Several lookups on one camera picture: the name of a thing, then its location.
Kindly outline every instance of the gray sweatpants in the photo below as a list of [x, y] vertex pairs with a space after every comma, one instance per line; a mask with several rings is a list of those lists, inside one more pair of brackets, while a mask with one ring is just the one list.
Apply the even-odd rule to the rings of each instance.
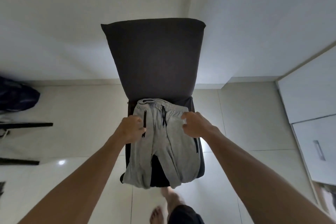
[[181, 119], [188, 108], [162, 99], [139, 100], [133, 114], [144, 119], [145, 137], [131, 144], [131, 157], [123, 183], [148, 189], [151, 183], [152, 156], [157, 155], [170, 186], [196, 179], [200, 169], [199, 140], [183, 132]]

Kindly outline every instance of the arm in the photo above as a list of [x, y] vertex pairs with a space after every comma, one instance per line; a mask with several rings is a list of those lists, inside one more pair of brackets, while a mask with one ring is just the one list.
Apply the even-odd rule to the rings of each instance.
[[255, 224], [335, 224], [275, 171], [226, 138], [199, 112], [186, 112], [184, 132], [210, 146]]
[[121, 149], [145, 132], [141, 122], [138, 116], [124, 118], [106, 144], [52, 189], [19, 224], [88, 223]]

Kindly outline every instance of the person's right arm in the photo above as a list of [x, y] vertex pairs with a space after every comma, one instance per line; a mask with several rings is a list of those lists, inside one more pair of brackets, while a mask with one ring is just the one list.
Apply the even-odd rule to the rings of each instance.
[[285, 179], [225, 137], [199, 112], [185, 112], [184, 132], [210, 146], [255, 224], [335, 224]]

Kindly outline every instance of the floor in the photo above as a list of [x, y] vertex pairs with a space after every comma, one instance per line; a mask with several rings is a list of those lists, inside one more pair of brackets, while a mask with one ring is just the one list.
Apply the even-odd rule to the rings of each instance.
[[[39, 103], [17, 113], [20, 121], [50, 121], [50, 128], [12, 131], [0, 140], [0, 156], [32, 158], [36, 167], [0, 166], [6, 181], [0, 199], [0, 223], [17, 223], [44, 195], [98, 150], [127, 114], [120, 85], [40, 87]], [[195, 109], [222, 133], [274, 169], [311, 201], [315, 201], [275, 84], [229, 83], [221, 90], [195, 90]], [[205, 223], [252, 224], [211, 149], [203, 141], [205, 175], [178, 187], [186, 203]], [[148, 223], [156, 205], [165, 206], [157, 188], [143, 190], [121, 184], [125, 152], [91, 216], [90, 223]]]

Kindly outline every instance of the dark blue bag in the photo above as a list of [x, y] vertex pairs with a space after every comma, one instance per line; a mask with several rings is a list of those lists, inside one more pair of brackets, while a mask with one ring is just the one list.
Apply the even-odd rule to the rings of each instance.
[[27, 110], [34, 107], [39, 98], [37, 90], [0, 76], [0, 113]]

